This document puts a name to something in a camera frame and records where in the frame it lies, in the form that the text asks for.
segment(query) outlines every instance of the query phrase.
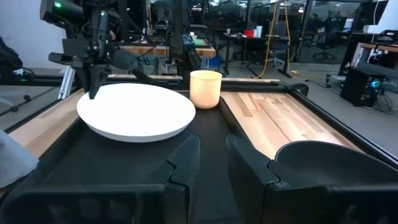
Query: red cup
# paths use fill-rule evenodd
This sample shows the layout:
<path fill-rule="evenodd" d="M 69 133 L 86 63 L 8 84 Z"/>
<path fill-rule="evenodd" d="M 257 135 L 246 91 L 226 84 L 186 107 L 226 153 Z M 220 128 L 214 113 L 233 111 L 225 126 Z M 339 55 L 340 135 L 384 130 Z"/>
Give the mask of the red cup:
<path fill-rule="evenodd" d="M 253 38 L 254 37 L 254 30 L 244 30 L 243 34 L 246 35 L 247 38 Z"/>

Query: computer monitor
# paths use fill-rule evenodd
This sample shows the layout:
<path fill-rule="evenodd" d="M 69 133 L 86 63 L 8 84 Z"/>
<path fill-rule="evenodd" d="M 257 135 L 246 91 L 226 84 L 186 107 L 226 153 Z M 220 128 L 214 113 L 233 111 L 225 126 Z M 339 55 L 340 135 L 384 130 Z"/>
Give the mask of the computer monitor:
<path fill-rule="evenodd" d="M 349 32 L 351 31 L 352 27 L 353 27 L 353 23 L 354 23 L 354 19 L 346 19 L 346 22 L 344 23 L 344 27 L 343 27 L 343 32 Z"/>

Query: black tray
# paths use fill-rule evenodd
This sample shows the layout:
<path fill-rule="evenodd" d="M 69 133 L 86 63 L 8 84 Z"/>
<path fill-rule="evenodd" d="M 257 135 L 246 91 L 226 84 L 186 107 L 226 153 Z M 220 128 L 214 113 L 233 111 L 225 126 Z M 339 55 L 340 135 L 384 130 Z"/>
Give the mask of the black tray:
<path fill-rule="evenodd" d="M 191 134 L 200 135 L 201 148 L 196 222 L 237 223 L 225 143 L 229 134 L 249 140 L 222 98 L 216 108 L 197 110 L 180 134 L 159 142 L 114 141 L 96 134 L 78 119 L 40 158 L 38 168 L 21 188 L 137 184 Z"/>

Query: white cup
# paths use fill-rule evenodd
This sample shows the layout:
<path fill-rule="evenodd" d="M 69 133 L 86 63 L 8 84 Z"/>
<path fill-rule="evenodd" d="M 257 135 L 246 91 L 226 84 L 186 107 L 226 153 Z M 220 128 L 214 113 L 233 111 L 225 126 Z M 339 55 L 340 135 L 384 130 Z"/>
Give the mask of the white cup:
<path fill-rule="evenodd" d="M 220 101 L 222 74 L 197 70 L 190 74 L 190 100 L 200 109 L 210 109 Z"/>

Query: white plate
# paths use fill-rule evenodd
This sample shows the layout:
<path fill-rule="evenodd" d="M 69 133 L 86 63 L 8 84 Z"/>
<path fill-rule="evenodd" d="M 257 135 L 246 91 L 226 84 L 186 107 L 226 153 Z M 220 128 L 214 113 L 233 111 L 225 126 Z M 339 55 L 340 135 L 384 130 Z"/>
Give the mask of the white plate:
<path fill-rule="evenodd" d="M 175 91 L 133 83 L 102 86 L 94 100 L 84 94 L 77 112 L 96 133 L 124 142 L 153 142 L 175 136 L 196 113 L 192 102 Z"/>

